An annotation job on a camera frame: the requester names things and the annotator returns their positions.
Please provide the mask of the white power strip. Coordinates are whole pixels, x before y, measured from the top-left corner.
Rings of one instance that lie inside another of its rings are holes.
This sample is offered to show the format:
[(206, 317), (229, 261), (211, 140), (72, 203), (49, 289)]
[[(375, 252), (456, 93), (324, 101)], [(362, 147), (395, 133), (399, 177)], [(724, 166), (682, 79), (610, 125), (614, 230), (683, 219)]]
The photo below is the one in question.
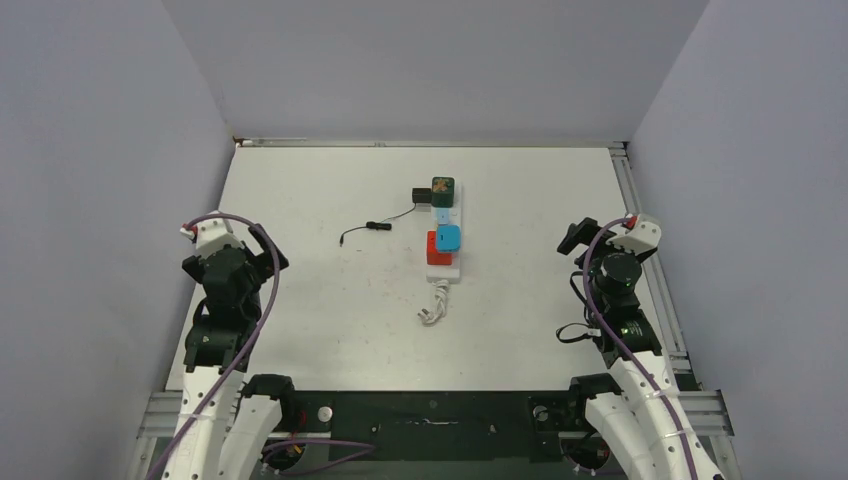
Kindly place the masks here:
[(430, 207), (433, 220), (425, 250), (425, 276), (430, 283), (456, 284), (461, 280), (462, 206), (463, 186), (455, 180), (452, 205)]

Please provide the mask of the blue plug adapter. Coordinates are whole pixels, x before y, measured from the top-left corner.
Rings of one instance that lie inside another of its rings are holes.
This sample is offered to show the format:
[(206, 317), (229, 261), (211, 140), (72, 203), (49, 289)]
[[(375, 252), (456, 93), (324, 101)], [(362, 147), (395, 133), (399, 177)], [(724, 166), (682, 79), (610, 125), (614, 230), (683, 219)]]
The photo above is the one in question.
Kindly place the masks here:
[(439, 225), (436, 229), (436, 248), (440, 252), (458, 252), (461, 248), (461, 227), (456, 224)]

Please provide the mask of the red cube socket adapter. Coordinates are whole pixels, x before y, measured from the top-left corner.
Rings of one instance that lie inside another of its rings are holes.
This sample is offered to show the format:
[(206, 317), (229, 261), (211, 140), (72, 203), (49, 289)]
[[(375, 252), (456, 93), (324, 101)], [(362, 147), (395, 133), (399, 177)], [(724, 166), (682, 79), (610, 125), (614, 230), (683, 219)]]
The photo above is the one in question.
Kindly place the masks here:
[(428, 266), (451, 266), (453, 254), (451, 252), (440, 252), (436, 248), (436, 237), (437, 232), (435, 230), (427, 232), (426, 264)]

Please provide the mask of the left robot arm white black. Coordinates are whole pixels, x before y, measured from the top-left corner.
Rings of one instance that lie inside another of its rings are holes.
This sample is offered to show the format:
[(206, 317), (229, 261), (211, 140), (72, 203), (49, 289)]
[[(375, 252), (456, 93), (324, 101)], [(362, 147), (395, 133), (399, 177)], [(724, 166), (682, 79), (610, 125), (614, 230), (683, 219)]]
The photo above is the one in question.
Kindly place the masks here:
[(182, 396), (172, 440), (150, 470), (163, 479), (247, 479), (273, 430), (296, 421), (292, 380), (278, 374), (245, 376), (289, 261), (264, 228), (244, 224), (260, 250), (234, 232), (234, 216), (212, 213), (181, 228), (195, 246), (183, 270), (204, 296), (184, 340)]

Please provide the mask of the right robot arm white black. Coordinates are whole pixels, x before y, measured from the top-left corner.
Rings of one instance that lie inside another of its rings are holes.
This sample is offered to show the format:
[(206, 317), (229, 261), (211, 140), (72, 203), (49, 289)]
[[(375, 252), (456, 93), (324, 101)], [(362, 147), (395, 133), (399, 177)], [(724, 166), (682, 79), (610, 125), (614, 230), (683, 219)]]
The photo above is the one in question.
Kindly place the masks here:
[(557, 247), (578, 246), (570, 285), (583, 306), (583, 339), (598, 349), (606, 370), (575, 377), (567, 419), (590, 428), (604, 455), (628, 479), (721, 479), (724, 474), (693, 429), (658, 334), (636, 293), (643, 263), (658, 249), (661, 227), (646, 215), (605, 225), (586, 217), (569, 226)]

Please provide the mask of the green cube adapter dragon print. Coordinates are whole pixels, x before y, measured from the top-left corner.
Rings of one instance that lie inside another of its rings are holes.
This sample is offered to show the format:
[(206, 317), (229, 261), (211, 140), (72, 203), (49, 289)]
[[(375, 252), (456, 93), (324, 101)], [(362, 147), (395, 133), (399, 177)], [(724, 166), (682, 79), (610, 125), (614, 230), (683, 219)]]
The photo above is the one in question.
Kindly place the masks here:
[(436, 176), (431, 181), (430, 204), (435, 208), (452, 208), (455, 200), (456, 180), (448, 176)]

